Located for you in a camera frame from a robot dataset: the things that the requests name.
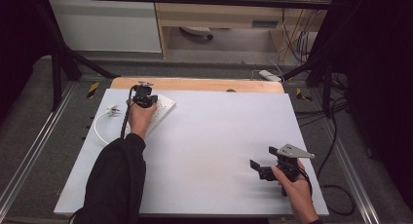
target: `black jacket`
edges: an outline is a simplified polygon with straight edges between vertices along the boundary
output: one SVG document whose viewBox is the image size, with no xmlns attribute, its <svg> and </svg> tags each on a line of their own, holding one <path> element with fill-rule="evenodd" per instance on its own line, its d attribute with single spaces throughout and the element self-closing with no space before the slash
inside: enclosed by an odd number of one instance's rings
<svg viewBox="0 0 413 224">
<path fill-rule="evenodd" d="M 74 213 L 75 224 L 137 222 L 146 164 L 145 142 L 130 133 L 99 154 L 86 185 L 84 206 Z"/>
</svg>

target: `electrical cord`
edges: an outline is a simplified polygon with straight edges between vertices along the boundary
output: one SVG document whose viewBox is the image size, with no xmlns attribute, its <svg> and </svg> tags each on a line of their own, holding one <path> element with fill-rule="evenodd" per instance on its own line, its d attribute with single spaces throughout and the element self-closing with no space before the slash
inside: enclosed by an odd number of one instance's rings
<svg viewBox="0 0 413 224">
<path fill-rule="evenodd" d="M 278 56 L 278 59 L 277 59 L 277 63 L 275 63 L 275 62 L 273 62 L 273 57 L 270 57 L 270 61 L 271 61 L 271 63 L 273 63 L 276 67 L 277 67 L 277 69 L 279 70 L 279 72 L 280 72 L 280 75 L 279 75 L 279 78 L 281 78 L 282 79 L 282 84 L 285 82 L 285 79 L 283 78 L 283 75 L 282 75 L 282 70 L 280 69 L 280 67 L 279 67 L 279 62 L 280 62 L 280 56 L 276 53 L 275 54 L 275 56 Z"/>
<path fill-rule="evenodd" d="M 336 100 L 333 102 L 333 109 L 334 109 L 336 103 L 337 103 L 339 100 L 341 100 L 341 99 L 344 99 L 344 97 L 340 97 L 340 98 L 336 99 Z M 336 123 L 336 120 L 335 120 L 335 117 L 334 117 L 334 112 L 331 113 L 331 119 L 332 119 L 333 125 L 334 125 L 334 136 L 333 136 L 333 140 L 332 140 L 331 146 L 330 146 L 330 148 L 329 148 L 329 150 L 328 150 L 328 152 L 327 152 L 327 155 L 325 156 L 324 160 L 322 161 L 321 166 L 319 167 L 319 171 L 317 172 L 317 180 L 319 180 L 319 176 L 321 175 L 321 171 L 322 171 L 322 169 L 324 168 L 325 163 L 327 162 L 328 158 L 330 157 L 331 152 L 332 152 L 332 150 L 334 149 L 335 142 L 336 142 L 336 140 L 337 140 L 337 131 L 338 131 L 338 130 L 337 130 L 337 123 Z M 338 185 L 331 185 L 331 184 L 321 185 L 320 187 L 321 187 L 322 189 L 325 189 L 325 188 L 336 188 L 336 189 L 339 189 L 339 190 L 345 192 L 346 195 L 349 196 L 349 198 L 350 198 L 350 201 L 351 201 L 351 203 L 352 203 L 352 207 L 351 207 L 351 210 L 350 210 L 350 211 L 348 211 L 348 212 L 338 211 L 337 209 L 334 209 L 334 208 L 332 208 L 331 206 L 327 205 L 327 208 L 328 208 L 330 211 L 332 211 L 332 212 L 334 212 L 334 213 L 336 213 L 336 214 L 342 215 L 342 216 L 349 216 L 349 215 L 351 215 L 351 214 L 354 213 L 354 211 L 356 210 L 356 203 L 355 203 L 355 200 L 354 200 L 353 196 L 352 196 L 348 191 L 346 191 L 346 189 L 344 189 L 344 188 L 342 188 L 342 187 L 340 187 L 340 186 L 338 186 Z"/>
<path fill-rule="evenodd" d="M 131 87 L 130 89 L 130 93 L 128 96 L 128 101 L 131 101 L 131 92 L 137 89 L 137 85 L 134 85 Z M 124 119 L 124 123 L 122 124 L 122 129 L 121 129 L 121 138 L 125 138 L 125 130 L 127 128 L 127 123 L 128 123 L 128 118 L 129 118 L 129 114 L 131 111 L 131 107 L 134 105 L 134 103 L 130 104 L 129 102 L 127 103 L 128 107 L 127 107 L 127 112 L 125 113 L 125 119 Z"/>
<path fill-rule="evenodd" d="M 333 135 L 333 140 L 332 140 L 331 146 L 330 146 L 330 148 L 329 148 L 329 150 L 328 150 L 328 152 L 327 152 L 324 160 L 322 161 L 321 166 L 319 167 L 319 171 L 317 172 L 317 180 L 319 180 L 319 177 L 320 177 L 320 174 L 321 174 L 321 172 L 322 172 L 322 169 L 324 168 L 325 163 L 327 162 L 328 158 L 330 157 L 331 152 L 332 152 L 332 150 L 333 150 L 333 148 L 334 148 L 336 139 L 337 139 L 337 123 L 336 123 L 336 120 L 335 120 L 335 117 L 334 117 L 334 113 L 336 113 L 336 112 L 338 112 L 338 111 L 341 111 L 341 110 L 347 108 L 347 106 L 348 106 L 347 101 L 344 102 L 344 103 L 339 103 L 339 104 L 337 104 L 340 100 L 343 100 L 343 99 L 345 99 L 343 96 L 340 97 L 340 98 L 337 98 L 337 99 L 333 102 L 332 107 L 329 108 L 330 113 L 331 113 L 331 118 L 332 118 L 332 121 L 333 121 L 333 125 L 334 125 L 334 135 Z M 319 120 L 319 119 L 322 119 L 322 118 L 324 118 L 324 117 L 326 116 L 324 110 L 320 110 L 320 111 L 309 111 L 309 112 L 295 112 L 295 113 L 296 113 L 297 116 L 304 116 L 304 117 L 302 117 L 302 118 L 297 118 L 297 120 L 299 120 L 299 119 L 311 118 L 311 117 L 315 117 L 315 116 L 321 115 L 319 118 L 317 118 L 317 119 L 315 119 L 315 120 L 313 120 L 313 121 L 311 121 L 311 122 L 309 122 L 309 123 L 303 124 L 303 125 L 301 125 L 300 127 L 309 125 L 310 123 L 313 123 L 313 122 L 315 122 L 315 121 L 317 121 L 317 120 Z M 343 187 L 340 187 L 340 186 L 338 186 L 338 185 L 334 185 L 334 184 L 320 185 L 320 188 L 321 188 L 324 192 L 325 192 L 327 189 L 331 189 L 331 188 L 341 190 L 342 192 L 344 192 L 344 193 L 349 197 L 349 199 L 350 199 L 350 201 L 351 201 L 351 205 L 352 205 L 352 206 L 351 206 L 351 209 L 350 209 L 349 211 L 340 211 L 340 210 L 337 210 L 337 209 L 331 207 L 330 205 L 327 205 L 328 210 L 330 210 L 331 212 L 334 212 L 334 213 L 336 213 L 336 214 L 338 214 L 338 215 L 342 215 L 342 216 L 349 216 L 349 215 L 352 215 L 352 214 L 355 212 L 355 210 L 356 210 L 355 200 L 354 200 L 352 194 L 350 194 L 346 189 L 344 189 Z"/>
<path fill-rule="evenodd" d="M 96 125 L 97 125 L 97 121 L 99 121 L 99 119 L 100 119 L 101 117 L 103 117 L 104 115 L 109 114 L 110 111 L 111 111 L 110 109 L 109 109 L 109 110 L 106 110 L 106 111 L 103 112 L 101 115 L 99 115 L 99 116 L 96 118 L 96 120 L 94 121 L 94 132 L 96 133 L 97 137 L 98 137 L 103 143 L 105 143 L 105 144 L 108 144 L 108 142 L 106 142 L 106 140 L 104 140 L 104 139 L 102 138 L 102 136 L 100 136 L 99 132 L 97 131 Z"/>
<path fill-rule="evenodd" d="M 289 50 L 291 51 L 292 55 L 295 57 L 295 59 L 297 59 L 300 62 L 304 62 L 303 60 L 300 59 L 300 57 L 297 56 L 293 46 L 292 46 L 292 41 L 291 38 L 289 37 L 288 31 L 285 28 L 285 9 L 282 8 L 282 38 L 284 40 L 284 42 L 286 43 L 287 47 L 289 48 Z"/>
<path fill-rule="evenodd" d="M 313 196 L 313 185 L 311 184 L 309 175 L 307 174 L 307 172 L 306 172 L 305 170 L 303 170 L 303 169 L 301 169 L 301 168 L 299 168 L 299 170 L 300 170 L 301 175 L 304 176 L 304 178 L 306 179 L 307 183 L 309 184 L 309 187 L 310 187 L 310 195 Z"/>
</svg>

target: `person's right hand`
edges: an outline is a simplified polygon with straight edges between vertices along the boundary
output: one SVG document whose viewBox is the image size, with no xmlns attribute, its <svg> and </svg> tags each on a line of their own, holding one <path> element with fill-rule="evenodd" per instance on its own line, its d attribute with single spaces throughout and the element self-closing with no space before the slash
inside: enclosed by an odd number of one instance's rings
<svg viewBox="0 0 413 224">
<path fill-rule="evenodd" d="M 131 107 L 129 115 L 131 133 L 135 133 L 144 139 L 146 131 L 151 123 L 152 115 L 157 109 L 157 105 L 154 103 L 149 108 L 142 108 L 135 104 L 132 100 L 127 100 L 127 105 Z"/>
<path fill-rule="evenodd" d="M 297 159 L 297 161 L 298 167 L 304 170 L 304 166 L 300 160 Z M 305 177 L 300 173 L 297 181 L 291 182 L 279 168 L 271 167 L 271 169 L 280 185 L 285 189 L 291 203 L 292 213 L 297 221 L 299 223 L 310 223 L 318 220 L 319 216 L 313 206 L 309 183 Z"/>
</svg>

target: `power strip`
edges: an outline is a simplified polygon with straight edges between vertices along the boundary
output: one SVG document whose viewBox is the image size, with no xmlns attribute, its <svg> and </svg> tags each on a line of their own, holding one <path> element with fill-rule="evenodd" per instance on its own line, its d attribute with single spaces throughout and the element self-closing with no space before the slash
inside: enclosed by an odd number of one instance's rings
<svg viewBox="0 0 413 224">
<path fill-rule="evenodd" d="M 269 72 L 268 70 L 260 71 L 259 75 L 262 76 L 264 79 L 269 80 L 269 81 L 279 82 L 281 80 L 277 75 Z"/>
<path fill-rule="evenodd" d="M 157 110 L 152 115 L 151 123 L 149 124 L 148 130 L 146 131 L 146 136 L 148 136 L 175 108 L 176 102 L 165 97 L 164 95 L 158 94 L 158 101 L 156 102 Z M 131 133 L 131 126 L 127 123 L 125 129 L 125 135 Z"/>
</svg>

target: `black cable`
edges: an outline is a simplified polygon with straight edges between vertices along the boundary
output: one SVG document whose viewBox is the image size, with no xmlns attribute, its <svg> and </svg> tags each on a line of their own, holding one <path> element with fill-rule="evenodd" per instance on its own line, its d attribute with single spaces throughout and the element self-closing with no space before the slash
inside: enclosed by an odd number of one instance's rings
<svg viewBox="0 0 413 224">
<path fill-rule="evenodd" d="M 336 105 L 336 103 L 337 103 L 339 100 L 343 99 L 343 98 L 344 98 L 344 97 L 340 97 L 340 98 L 336 99 L 336 100 L 333 102 L 333 109 L 334 109 L 334 106 Z M 322 171 L 325 163 L 327 162 L 328 158 L 330 157 L 331 152 L 332 152 L 332 150 L 333 150 L 333 148 L 334 148 L 335 142 L 336 142 L 336 140 L 337 140 L 337 131 L 338 131 L 338 130 L 337 130 L 337 123 L 336 123 L 336 120 L 335 120 L 335 117 L 334 117 L 334 112 L 331 113 L 331 119 L 332 119 L 333 125 L 334 125 L 333 141 L 332 141 L 332 143 L 331 143 L 331 146 L 330 146 L 330 149 L 328 150 L 327 155 L 325 156 L 323 162 L 321 163 L 321 166 L 319 167 L 319 171 L 317 172 L 317 180 L 319 180 L 319 176 L 320 176 L 320 174 L 321 174 L 321 171 Z M 322 185 L 322 186 L 320 186 L 320 187 L 321 187 L 321 188 L 331 188 L 331 187 L 333 187 L 333 188 L 340 189 L 340 190 L 344 191 L 347 196 L 349 196 L 350 201 L 351 201 L 351 203 L 352 203 L 352 209 L 351 209 L 350 211 L 348 211 L 348 212 L 341 212 L 341 211 L 338 211 L 338 210 L 336 210 L 336 209 L 334 209 L 334 208 L 332 208 L 332 207 L 330 207 L 330 206 L 327 206 L 328 210 L 330 210 L 330 211 L 332 211 L 332 212 L 334 212 L 334 213 L 336 213 L 336 214 L 343 215 L 343 216 L 348 216 L 348 215 L 351 215 L 351 214 L 354 213 L 354 211 L 355 211 L 355 209 L 356 209 L 355 201 L 354 201 L 354 199 L 353 199 L 353 196 L 352 196 L 349 192 L 347 192 L 344 188 L 342 188 L 342 187 L 340 187 L 340 186 L 338 186 L 338 185 L 330 185 L 330 184 L 328 184 L 328 185 Z"/>
<path fill-rule="evenodd" d="M 136 90 L 137 86 L 132 86 L 130 89 L 130 93 L 128 96 L 128 108 L 127 108 L 127 112 L 125 113 L 125 119 L 124 119 L 124 123 L 122 124 L 122 129 L 121 129 L 121 138 L 125 138 L 125 130 L 127 128 L 127 122 L 128 122 L 128 118 L 129 118 L 129 113 L 131 111 L 131 107 L 134 105 L 134 103 L 130 104 L 131 101 L 131 92 Z"/>
<path fill-rule="evenodd" d="M 301 175 L 304 176 L 304 178 L 306 179 L 307 183 L 309 184 L 309 187 L 310 187 L 310 195 L 313 196 L 313 185 L 311 184 L 309 175 L 307 174 L 307 172 L 306 172 L 305 170 L 303 170 L 303 169 L 301 169 L 301 168 L 299 168 L 299 170 L 300 170 Z"/>
<path fill-rule="evenodd" d="M 301 128 L 301 127 L 304 127 L 304 126 L 309 125 L 309 124 L 311 124 L 311 123 L 313 123 L 313 122 L 315 122 L 315 121 L 318 121 L 318 120 L 320 120 L 320 119 L 323 119 L 324 117 L 325 117 L 325 115 L 323 115 L 323 116 L 321 116 L 321 117 L 319 117 L 319 118 L 316 118 L 316 119 L 314 119 L 314 120 L 312 120 L 312 121 L 310 121 L 310 122 L 308 122 L 308 123 L 302 124 L 302 125 L 300 125 L 299 127 L 300 127 L 300 128 Z"/>
<path fill-rule="evenodd" d="M 347 107 L 347 102 L 345 103 L 340 103 L 337 106 L 335 106 L 334 108 L 329 108 L 329 111 L 337 111 L 337 110 L 341 110 L 344 109 L 345 107 Z M 294 114 L 297 116 L 308 116 L 308 115 L 319 115 L 319 114 L 325 114 L 324 110 L 316 110 L 316 111 L 294 111 Z"/>
<path fill-rule="evenodd" d="M 350 209 L 349 211 L 347 211 L 347 212 L 345 212 L 345 211 L 338 211 L 337 209 L 332 208 L 331 206 L 327 206 L 327 208 L 328 208 L 330 211 L 332 211 L 332 212 L 334 212 L 334 213 L 336 213 L 336 214 L 342 215 L 342 216 L 350 216 L 350 215 L 352 215 L 352 214 L 355 212 L 355 210 L 356 210 L 355 201 L 354 201 L 354 199 L 353 199 L 352 194 L 350 194 L 346 189 L 344 189 L 344 188 L 342 188 L 342 187 L 340 187 L 340 186 L 338 186 L 338 185 L 332 185 L 332 184 L 330 184 L 330 185 L 323 185 L 323 186 L 320 186 L 320 187 L 324 190 L 324 192 L 325 192 L 326 188 L 336 188 L 336 189 L 339 189 L 339 190 L 341 190 L 342 192 L 344 192 L 344 193 L 350 198 L 350 200 L 351 200 L 351 202 L 352 202 L 352 207 L 351 207 L 351 209 Z"/>
<path fill-rule="evenodd" d="M 313 20 L 312 20 L 311 23 L 310 23 L 310 20 L 311 20 L 313 14 L 316 13 L 316 12 L 317 12 L 316 10 L 312 10 L 309 13 L 309 16 L 307 18 L 307 22 L 304 26 L 304 29 L 300 33 L 300 36 L 298 37 L 299 43 L 297 42 L 297 48 L 300 48 L 299 52 L 300 52 L 300 55 L 301 55 L 301 59 L 302 59 L 303 53 L 305 53 L 306 61 L 307 61 L 307 57 L 308 57 L 308 41 L 309 41 L 309 34 L 310 34 L 308 30 L 310 29 L 311 25 L 313 25 L 313 23 L 316 21 L 317 15 L 315 15 L 313 17 Z"/>
</svg>

